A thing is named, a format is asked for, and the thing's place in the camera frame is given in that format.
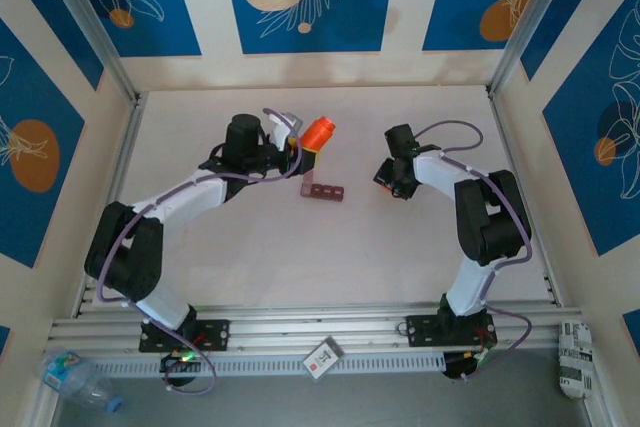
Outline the orange pill bottle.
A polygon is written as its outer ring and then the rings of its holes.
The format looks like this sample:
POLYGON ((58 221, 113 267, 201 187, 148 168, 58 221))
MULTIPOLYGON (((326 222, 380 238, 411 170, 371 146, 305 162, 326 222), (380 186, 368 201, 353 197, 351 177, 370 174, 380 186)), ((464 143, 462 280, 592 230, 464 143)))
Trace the orange pill bottle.
POLYGON ((319 117, 301 135, 301 147, 310 152, 319 152, 332 137, 335 128, 335 124, 327 117, 319 117))

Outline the brown weekly pill organizer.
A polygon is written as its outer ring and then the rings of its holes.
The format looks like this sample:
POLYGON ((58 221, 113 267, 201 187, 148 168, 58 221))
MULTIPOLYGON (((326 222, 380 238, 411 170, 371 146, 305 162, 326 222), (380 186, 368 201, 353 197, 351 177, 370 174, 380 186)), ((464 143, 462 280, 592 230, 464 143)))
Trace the brown weekly pill organizer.
POLYGON ((302 177, 300 196, 303 198, 342 202, 344 193, 342 186, 316 183, 313 171, 306 172, 302 177))

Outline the white red card badge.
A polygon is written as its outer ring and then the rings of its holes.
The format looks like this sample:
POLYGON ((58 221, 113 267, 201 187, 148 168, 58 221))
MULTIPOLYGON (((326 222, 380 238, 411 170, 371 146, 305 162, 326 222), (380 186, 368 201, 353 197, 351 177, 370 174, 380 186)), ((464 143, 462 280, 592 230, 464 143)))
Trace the white red card badge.
POLYGON ((302 360, 302 366, 313 381, 319 381, 343 356, 342 347, 332 336, 327 336, 302 360))

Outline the controller board with LED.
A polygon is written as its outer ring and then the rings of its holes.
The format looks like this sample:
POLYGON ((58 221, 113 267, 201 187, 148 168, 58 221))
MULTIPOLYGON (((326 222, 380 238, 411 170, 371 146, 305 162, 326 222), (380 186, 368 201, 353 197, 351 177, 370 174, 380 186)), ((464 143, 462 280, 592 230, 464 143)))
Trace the controller board with LED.
POLYGON ((453 380, 459 380, 474 374, 478 366, 485 360, 489 351, 487 349, 481 352, 452 352, 445 353, 445 371, 443 374, 453 380))
POLYGON ((200 372, 205 359, 204 355, 199 355, 191 349, 178 349, 162 353, 159 372, 169 375, 200 372))

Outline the newspaper wrapped bundle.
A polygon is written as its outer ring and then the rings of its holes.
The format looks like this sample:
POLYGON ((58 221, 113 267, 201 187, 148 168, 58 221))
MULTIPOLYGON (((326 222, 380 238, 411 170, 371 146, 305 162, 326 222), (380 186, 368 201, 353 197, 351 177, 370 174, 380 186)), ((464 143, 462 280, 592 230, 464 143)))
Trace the newspaper wrapped bundle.
POLYGON ((593 390, 593 341, 590 328, 579 320, 564 320, 558 340, 559 385, 570 399, 584 400, 593 390))

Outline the clear plastic water bottle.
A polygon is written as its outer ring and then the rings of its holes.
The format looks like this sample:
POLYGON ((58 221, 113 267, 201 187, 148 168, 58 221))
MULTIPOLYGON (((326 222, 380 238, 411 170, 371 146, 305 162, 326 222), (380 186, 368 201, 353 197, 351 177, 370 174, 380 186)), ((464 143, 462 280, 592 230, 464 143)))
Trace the clear plastic water bottle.
POLYGON ((45 351, 38 375, 45 386, 78 405, 109 414, 118 412, 123 406, 111 380, 97 364, 72 350, 45 351))

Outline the aluminium side rail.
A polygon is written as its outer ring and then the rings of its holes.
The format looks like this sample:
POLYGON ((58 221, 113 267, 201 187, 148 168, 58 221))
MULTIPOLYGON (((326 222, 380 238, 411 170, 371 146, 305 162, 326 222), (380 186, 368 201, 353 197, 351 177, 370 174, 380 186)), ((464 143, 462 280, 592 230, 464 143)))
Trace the aluminium side rail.
MULTIPOLYGON (((106 204, 118 200, 124 182, 126 180, 127 171, 130 165, 131 156, 135 147, 140 124, 144 115, 144 110, 148 101, 149 92, 141 92, 138 94, 137 101, 132 107, 127 119, 126 128, 122 134, 121 141, 117 150, 117 156, 110 177, 109 188, 107 190, 106 204)), ((75 294, 74 302, 70 311, 70 317, 76 318, 82 307, 84 293, 87 285, 92 281, 90 277, 82 272, 79 285, 75 294)))
POLYGON ((497 131, 500 135, 501 142, 505 150, 505 155, 514 173, 516 183, 518 185, 518 188, 521 194, 524 210, 527 215, 529 225, 531 227, 531 231, 532 231, 531 243, 532 243, 533 257, 542 268, 542 272, 543 272, 542 277, 543 277, 545 286, 549 291, 550 302, 556 305, 557 307, 562 307, 563 306, 562 296, 558 293, 556 281, 555 281, 551 266, 549 264, 549 258, 546 252, 546 248, 544 247, 544 244, 539 238, 538 229, 535 225, 535 219, 534 219, 531 207, 527 201, 527 197, 526 197, 527 191, 525 189, 524 178, 522 176, 523 169, 521 168, 520 162, 518 161, 516 156, 516 145, 514 143, 512 135, 507 130, 507 124, 503 119, 503 115, 501 114, 501 111, 497 102, 491 96, 488 97, 488 100, 489 100, 492 115, 494 117, 497 131))

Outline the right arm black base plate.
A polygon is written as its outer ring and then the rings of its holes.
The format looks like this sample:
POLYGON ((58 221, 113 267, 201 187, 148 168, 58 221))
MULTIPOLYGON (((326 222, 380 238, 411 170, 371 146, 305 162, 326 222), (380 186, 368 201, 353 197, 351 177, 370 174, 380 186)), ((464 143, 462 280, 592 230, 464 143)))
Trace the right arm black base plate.
POLYGON ((485 310, 471 316, 451 318, 412 315, 405 318, 410 347, 473 347, 497 345, 492 316, 485 310))

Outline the aluminium mounting rail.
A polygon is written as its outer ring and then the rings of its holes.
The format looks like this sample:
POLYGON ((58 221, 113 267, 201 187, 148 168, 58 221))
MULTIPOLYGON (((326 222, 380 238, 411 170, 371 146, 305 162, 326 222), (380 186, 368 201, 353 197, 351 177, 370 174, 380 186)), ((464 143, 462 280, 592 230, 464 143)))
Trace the aluminium mounting rail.
MULTIPOLYGON (((230 322, 229 354, 303 353, 331 335, 349 352, 406 351, 397 326, 409 315, 436 312, 435 303, 353 304, 311 307, 223 307, 198 310, 205 320, 230 322)), ((100 357, 136 354, 141 316, 131 309, 88 305, 76 318, 53 321, 45 347, 100 357)))

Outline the aluminium frame post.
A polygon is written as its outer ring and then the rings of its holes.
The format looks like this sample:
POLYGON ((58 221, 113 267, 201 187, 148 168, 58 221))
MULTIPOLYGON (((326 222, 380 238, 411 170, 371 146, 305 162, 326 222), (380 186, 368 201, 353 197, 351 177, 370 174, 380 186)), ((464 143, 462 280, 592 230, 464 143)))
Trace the aluminium frame post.
POLYGON ((135 108, 140 96, 138 89, 134 86, 90 1, 63 0, 63 2, 119 92, 128 105, 135 108))
POLYGON ((552 0, 528 1, 511 37, 507 41, 494 74, 487 85, 487 95, 490 100, 494 100, 505 86, 513 69, 519 63, 522 53, 537 30, 551 1, 552 0))

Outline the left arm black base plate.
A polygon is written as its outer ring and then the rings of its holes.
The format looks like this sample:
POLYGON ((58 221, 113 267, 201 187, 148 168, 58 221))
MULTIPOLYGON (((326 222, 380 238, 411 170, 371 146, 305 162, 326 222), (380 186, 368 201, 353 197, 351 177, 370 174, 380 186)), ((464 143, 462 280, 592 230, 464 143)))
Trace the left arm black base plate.
MULTIPOLYGON (((178 333, 204 352, 224 352, 229 341, 231 322, 223 319, 190 321, 178 333)), ((141 353, 170 353, 185 351, 188 346, 175 336, 151 323, 141 324, 138 350, 141 353)))

